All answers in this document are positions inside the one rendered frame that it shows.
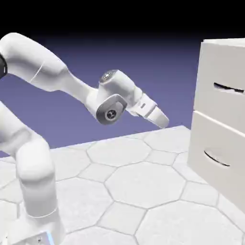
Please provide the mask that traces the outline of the white cabinet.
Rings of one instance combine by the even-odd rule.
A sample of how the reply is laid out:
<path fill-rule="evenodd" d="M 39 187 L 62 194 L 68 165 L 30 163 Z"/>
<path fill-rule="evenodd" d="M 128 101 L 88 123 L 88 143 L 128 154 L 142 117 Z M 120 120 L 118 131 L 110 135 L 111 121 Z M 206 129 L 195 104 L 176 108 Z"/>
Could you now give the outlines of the white cabinet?
<path fill-rule="evenodd" d="M 200 45 L 188 165 L 245 212 L 245 38 Z"/>

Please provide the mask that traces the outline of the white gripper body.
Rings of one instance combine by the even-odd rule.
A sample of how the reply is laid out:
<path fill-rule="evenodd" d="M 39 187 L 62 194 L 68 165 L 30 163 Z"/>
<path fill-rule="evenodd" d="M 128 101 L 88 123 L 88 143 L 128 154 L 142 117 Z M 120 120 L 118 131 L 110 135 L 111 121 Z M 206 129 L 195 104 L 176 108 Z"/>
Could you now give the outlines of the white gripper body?
<path fill-rule="evenodd" d="M 161 129 L 166 128 L 169 124 L 169 118 L 157 106 L 146 119 Z"/>

